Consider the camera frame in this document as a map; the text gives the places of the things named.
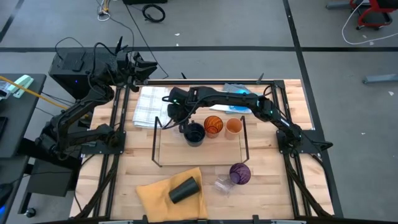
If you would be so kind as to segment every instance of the white cable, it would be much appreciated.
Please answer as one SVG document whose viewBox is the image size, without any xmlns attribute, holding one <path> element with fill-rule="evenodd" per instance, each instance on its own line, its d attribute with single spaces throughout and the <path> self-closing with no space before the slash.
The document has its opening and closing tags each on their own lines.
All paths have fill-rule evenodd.
<svg viewBox="0 0 398 224">
<path fill-rule="evenodd" d="M 349 15 L 349 17 L 348 17 L 346 23 L 344 24 L 343 28 L 341 29 L 341 35 L 343 36 L 343 39 L 344 39 L 344 41 L 345 41 L 347 44 L 351 44 L 351 45 L 365 44 L 365 43 L 369 43 L 369 42 L 372 42 L 372 41 L 383 40 L 383 39 L 387 39 L 387 38 L 393 37 L 393 36 L 395 36 L 395 35 L 398 35 L 398 33 L 395 33 L 395 34 L 391 34 L 391 35 L 388 35 L 388 36 L 385 36 L 385 37 L 380 37 L 380 38 L 376 38 L 376 39 L 373 39 L 373 40 L 367 40 L 367 41 L 358 42 L 358 43 L 351 43 L 351 42 L 349 42 L 348 40 L 346 40 L 346 37 L 344 36 L 344 28 L 347 26 L 347 23 L 348 23 L 349 19 L 353 16 L 353 14 L 355 13 L 355 11 L 363 4 L 363 2 L 364 2 L 364 1 L 362 1 L 361 4 L 359 4 L 358 6 L 356 6 L 356 8 L 354 9 L 354 11 L 351 13 L 351 15 Z"/>
<path fill-rule="evenodd" d="M 101 10 L 100 11 L 98 11 L 98 16 L 97 16 L 97 19 L 99 20 L 99 21 L 101 21 L 101 22 L 105 22 L 105 21 L 107 21 L 108 19 L 110 19 L 111 18 L 111 14 L 109 14 L 108 12 L 106 12 L 105 10 L 104 10 L 104 7 L 103 7 L 103 4 L 104 4 L 104 0 L 102 0 L 102 2 L 101 2 Z M 103 15 L 105 15 L 105 16 L 108 16 L 107 18 L 105 18 L 105 19 L 100 19 L 100 14 L 103 16 Z"/>
</svg>

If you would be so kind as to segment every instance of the black tumbler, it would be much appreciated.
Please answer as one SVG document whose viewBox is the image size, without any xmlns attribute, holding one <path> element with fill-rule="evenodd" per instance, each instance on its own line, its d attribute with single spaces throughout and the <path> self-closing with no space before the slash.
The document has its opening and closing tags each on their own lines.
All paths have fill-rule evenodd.
<svg viewBox="0 0 398 224">
<path fill-rule="evenodd" d="M 188 145 L 192 147 L 200 146 L 206 134 L 205 128 L 201 124 L 195 123 L 195 121 L 180 126 L 180 132 L 184 133 L 185 140 L 187 140 Z"/>
<path fill-rule="evenodd" d="M 169 192 L 170 199 L 177 203 L 195 193 L 199 192 L 199 186 L 193 177 L 190 177 L 178 187 Z"/>
</svg>

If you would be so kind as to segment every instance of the checkered cloth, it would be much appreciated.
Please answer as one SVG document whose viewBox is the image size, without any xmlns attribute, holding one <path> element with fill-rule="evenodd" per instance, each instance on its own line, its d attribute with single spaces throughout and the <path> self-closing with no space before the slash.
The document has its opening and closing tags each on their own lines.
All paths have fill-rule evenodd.
<svg viewBox="0 0 398 224">
<path fill-rule="evenodd" d="M 140 128 L 154 128 L 155 117 L 159 117 L 162 125 L 169 122 L 167 116 L 168 102 L 163 102 L 162 97 L 170 93 L 166 87 L 144 86 L 138 98 L 136 110 L 132 118 L 134 126 Z"/>
</svg>

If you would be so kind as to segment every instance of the yellow cloth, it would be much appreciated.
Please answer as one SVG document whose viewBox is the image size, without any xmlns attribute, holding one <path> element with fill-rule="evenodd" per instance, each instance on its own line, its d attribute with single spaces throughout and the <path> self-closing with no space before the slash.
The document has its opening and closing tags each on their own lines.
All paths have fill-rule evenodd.
<svg viewBox="0 0 398 224">
<path fill-rule="evenodd" d="M 188 178 L 193 177 L 200 191 L 174 204 L 169 192 L 178 187 Z M 199 167 L 176 174 L 169 179 L 137 186 L 137 194 L 141 199 L 149 222 L 178 221 L 188 219 L 207 219 L 205 199 Z"/>
</svg>

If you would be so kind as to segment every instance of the gray floor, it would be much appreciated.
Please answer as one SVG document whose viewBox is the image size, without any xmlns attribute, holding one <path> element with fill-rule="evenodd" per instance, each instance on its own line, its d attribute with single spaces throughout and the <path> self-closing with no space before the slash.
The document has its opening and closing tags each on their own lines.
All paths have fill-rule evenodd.
<svg viewBox="0 0 398 224">
<path fill-rule="evenodd" d="M 0 2 L 0 27 L 17 0 Z M 303 47 L 350 47 L 341 38 L 341 28 L 349 11 L 327 11 L 326 0 L 290 0 L 290 6 Z M 0 47 L 53 47 L 66 36 L 77 38 L 85 47 L 101 41 L 115 46 L 120 35 L 131 45 L 131 33 L 113 21 L 97 21 L 95 0 L 25 0 Z M 284 5 L 279 0 L 170 0 L 162 7 L 167 13 L 161 24 L 143 20 L 131 9 L 141 31 L 151 46 L 253 45 L 292 47 Z M 121 1 L 111 3 L 113 18 L 125 23 L 135 33 L 135 46 L 144 46 Z M 352 20 L 345 30 L 350 41 L 397 32 L 398 23 L 379 32 L 356 31 Z M 65 41 L 62 47 L 76 47 Z M 397 47 L 391 38 L 360 47 Z M 295 52 L 154 52 L 171 78 L 301 78 Z M 1 73 L 47 73 L 54 53 L 0 53 Z M 151 59 L 147 52 L 144 58 Z M 396 73 L 398 52 L 327 53 L 305 52 L 308 75 L 330 149 L 343 213 L 347 218 L 392 220 L 398 222 L 398 85 L 396 83 L 363 85 L 365 75 Z M 153 78 L 162 78 L 157 70 Z M 50 77 L 44 92 L 72 100 Z M 59 109 L 43 101 L 38 108 L 49 113 Z M 50 119 L 35 110 L 26 137 L 34 139 Z M 36 217 L 16 214 L 27 178 L 23 181 L 8 223 L 36 223 L 66 219 L 73 200 L 35 195 L 30 206 Z"/>
</svg>

